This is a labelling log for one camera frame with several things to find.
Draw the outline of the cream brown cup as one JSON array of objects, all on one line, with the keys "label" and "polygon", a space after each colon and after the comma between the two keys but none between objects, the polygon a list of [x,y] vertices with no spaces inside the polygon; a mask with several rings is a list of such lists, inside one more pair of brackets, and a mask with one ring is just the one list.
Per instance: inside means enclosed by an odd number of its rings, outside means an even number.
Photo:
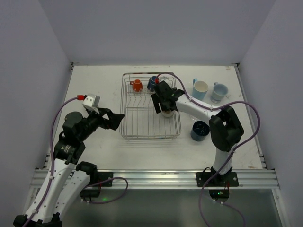
[{"label": "cream brown cup", "polygon": [[162,116],[165,118],[170,118],[174,115],[174,111],[168,110],[168,111],[162,111],[161,112]]}]

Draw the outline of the light blue faceted mug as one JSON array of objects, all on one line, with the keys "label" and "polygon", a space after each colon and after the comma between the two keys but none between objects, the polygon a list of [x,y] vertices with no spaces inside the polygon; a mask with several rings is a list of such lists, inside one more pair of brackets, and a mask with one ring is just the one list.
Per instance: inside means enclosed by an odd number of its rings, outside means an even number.
[{"label": "light blue faceted mug", "polygon": [[202,101],[208,91],[208,84],[198,79],[193,79],[192,97]]}]

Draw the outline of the dark blue mug front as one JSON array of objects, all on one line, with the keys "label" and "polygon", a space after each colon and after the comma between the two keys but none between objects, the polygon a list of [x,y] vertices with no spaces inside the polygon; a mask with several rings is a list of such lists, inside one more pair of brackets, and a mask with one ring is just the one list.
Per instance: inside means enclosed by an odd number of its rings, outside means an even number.
[{"label": "dark blue mug front", "polygon": [[203,121],[196,121],[191,129],[191,138],[194,141],[201,142],[210,133],[210,127]]}]

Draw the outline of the pale blue white cup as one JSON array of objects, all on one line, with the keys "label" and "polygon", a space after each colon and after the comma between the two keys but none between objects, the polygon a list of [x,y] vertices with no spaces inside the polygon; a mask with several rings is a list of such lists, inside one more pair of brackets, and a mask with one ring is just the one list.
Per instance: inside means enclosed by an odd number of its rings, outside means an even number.
[{"label": "pale blue white cup", "polygon": [[229,90],[226,85],[215,82],[211,94],[211,101],[213,103],[220,103],[222,99],[228,94]]}]

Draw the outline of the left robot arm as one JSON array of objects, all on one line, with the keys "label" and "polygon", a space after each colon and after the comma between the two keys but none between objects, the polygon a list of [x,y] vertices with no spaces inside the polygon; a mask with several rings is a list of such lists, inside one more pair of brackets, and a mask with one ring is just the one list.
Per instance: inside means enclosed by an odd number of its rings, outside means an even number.
[{"label": "left robot arm", "polygon": [[79,112],[65,116],[63,131],[52,148],[51,167],[32,205],[25,214],[15,217],[16,227],[60,227],[67,208],[86,187],[108,186],[114,177],[101,177],[97,166],[78,162],[87,139],[96,129],[116,130],[124,118],[108,108],[88,111],[84,118]]}]

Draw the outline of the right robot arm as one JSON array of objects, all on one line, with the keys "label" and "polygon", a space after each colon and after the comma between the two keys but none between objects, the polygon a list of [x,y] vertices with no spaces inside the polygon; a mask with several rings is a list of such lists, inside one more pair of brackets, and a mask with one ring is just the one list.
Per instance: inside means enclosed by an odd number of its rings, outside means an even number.
[{"label": "right robot arm", "polygon": [[234,109],[230,106],[215,110],[210,105],[202,107],[202,101],[187,97],[181,89],[171,88],[165,81],[157,79],[152,101],[156,113],[179,111],[187,113],[210,127],[213,145],[216,147],[212,169],[225,175],[232,169],[232,149],[240,142],[244,129]]}]

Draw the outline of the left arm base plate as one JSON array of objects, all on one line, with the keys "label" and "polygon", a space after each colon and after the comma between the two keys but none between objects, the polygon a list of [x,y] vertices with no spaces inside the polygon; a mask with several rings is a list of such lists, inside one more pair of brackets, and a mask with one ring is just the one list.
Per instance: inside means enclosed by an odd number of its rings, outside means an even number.
[{"label": "left arm base plate", "polygon": [[[108,180],[110,178],[113,178],[114,173],[113,172],[98,172],[97,176],[95,177],[93,183],[99,183],[103,182],[105,180]],[[108,181],[106,183],[102,183],[100,187],[111,187],[112,186],[112,181]]]}]

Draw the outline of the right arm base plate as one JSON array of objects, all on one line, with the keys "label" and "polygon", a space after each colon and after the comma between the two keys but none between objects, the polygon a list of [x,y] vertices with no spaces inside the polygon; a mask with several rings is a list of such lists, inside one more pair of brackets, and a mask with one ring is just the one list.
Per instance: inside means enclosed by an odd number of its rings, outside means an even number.
[{"label": "right arm base plate", "polygon": [[203,187],[205,182],[210,178],[206,186],[208,187],[238,187],[239,181],[237,173],[229,170],[226,174],[217,174],[215,177],[213,168],[205,168],[202,172],[196,172],[196,183],[198,187]]}]

